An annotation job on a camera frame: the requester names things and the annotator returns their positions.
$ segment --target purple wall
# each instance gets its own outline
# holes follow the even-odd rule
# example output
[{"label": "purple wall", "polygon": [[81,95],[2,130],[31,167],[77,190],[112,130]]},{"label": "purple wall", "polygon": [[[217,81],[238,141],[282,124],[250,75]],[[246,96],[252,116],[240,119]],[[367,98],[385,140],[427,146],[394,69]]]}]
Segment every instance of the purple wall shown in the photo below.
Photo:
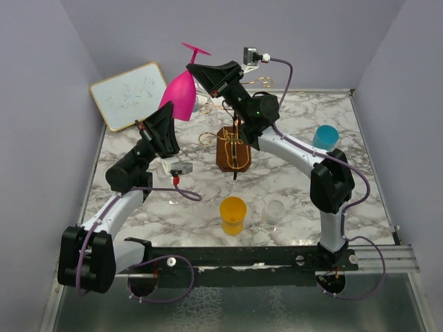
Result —
[{"label": "purple wall", "polygon": [[[206,64],[241,62],[256,46],[294,65],[293,88],[355,88],[404,0],[62,0],[103,77],[158,62],[170,82],[191,53]],[[281,64],[250,74],[287,80]]]},{"label": "purple wall", "polygon": [[356,90],[381,189],[443,330],[443,2],[407,0]]},{"label": "purple wall", "polygon": [[3,1],[0,44],[0,331],[38,331],[102,128],[100,75],[56,0]]}]

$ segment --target marble countertop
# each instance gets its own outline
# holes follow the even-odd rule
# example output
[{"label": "marble countertop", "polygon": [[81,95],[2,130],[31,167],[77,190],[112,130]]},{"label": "marble countertop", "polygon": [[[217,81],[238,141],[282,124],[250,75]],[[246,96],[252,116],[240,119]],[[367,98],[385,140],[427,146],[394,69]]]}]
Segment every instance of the marble countertop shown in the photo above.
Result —
[{"label": "marble countertop", "polygon": [[[231,123],[229,115],[222,110],[212,115],[194,113],[190,122],[175,122],[177,141],[181,147],[178,157],[194,163],[193,173],[182,176],[180,185],[183,189],[200,193],[203,201],[192,202],[177,193],[152,192],[148,200],[128,218],[115,242],[136,237],[150,240],[154,246],[317,244],[320,239],[320,214],[309,199],[309,179],[301,171],[271,154],[253,150],[248,171],[239,173],[237,180],[233,181],[232,173],[221,172],[215,164],[216,141],[208,146],[199,143],[198,137],[202,132],[217,132],[222,125]],[[305,142],[311,142],[316,128],[325,124],[338,129],[340,140],[337,147],[346,153],[350,164],[356,165],[368,177],[372,189],[366,202],[348,210],[345,224],[347,236],[361,234],[378,244],[393,244],[386,212],[349,96],[289,93],[277,121],[281,130]],[[135,127],[118,133],[105,133],[84,221],[91,218],[111,196],[105,180],[106,170],[139,139]],[[168,180],[162,178],[160,170],[160,162],[155,160],[150,165],[154,187],[169,185]],[[363,181],[355,174],[354,180],[353,201],[365,193]],[[227,196],[241,197],[248,207],[244,229],[235,237],[224,233],[219,216],[219,205]],[[279,224],[269,226],[262,222],[261,214],[265,204],[273,199],[284,203],[286,214]]]}]

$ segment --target blue cup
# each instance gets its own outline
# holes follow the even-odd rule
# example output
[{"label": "blue cup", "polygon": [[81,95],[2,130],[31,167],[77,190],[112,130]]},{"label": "blue cup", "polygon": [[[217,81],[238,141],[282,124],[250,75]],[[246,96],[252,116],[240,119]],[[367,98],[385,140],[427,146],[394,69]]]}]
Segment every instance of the blue cup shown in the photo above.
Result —
[{"label": "blue cup", "polygon": [[317,149],[331,151],[338,142],[338,131],[333,126],[324,124],[317,128],[312,145]]}]

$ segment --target yellow plastic cup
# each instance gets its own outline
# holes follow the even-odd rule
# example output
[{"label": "yellow plastic cup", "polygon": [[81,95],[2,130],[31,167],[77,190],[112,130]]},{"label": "yellow plastic cup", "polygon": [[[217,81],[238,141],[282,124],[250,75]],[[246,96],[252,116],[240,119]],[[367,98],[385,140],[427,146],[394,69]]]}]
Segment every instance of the yellow plastic cup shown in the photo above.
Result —
[{"label": "yellow plastic cup", "polygon": [[228,197],[220,204],[220,215],[224,232],[232,236],[237,235],[243,230],[246,203],[238,197]]}]

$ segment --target whiteboard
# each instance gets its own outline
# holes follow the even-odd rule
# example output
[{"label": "whiteboard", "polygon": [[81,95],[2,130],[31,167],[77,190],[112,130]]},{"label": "whiteboard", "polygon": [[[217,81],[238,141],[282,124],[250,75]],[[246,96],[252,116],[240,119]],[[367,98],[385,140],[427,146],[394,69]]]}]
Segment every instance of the whiteboard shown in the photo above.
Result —
[{"label": "whiteboard", "polygon": [[157,109],[166,82],[155,62],[107,78],[89,87],[103,119],[111,131],[119,131],[144,120]]}]

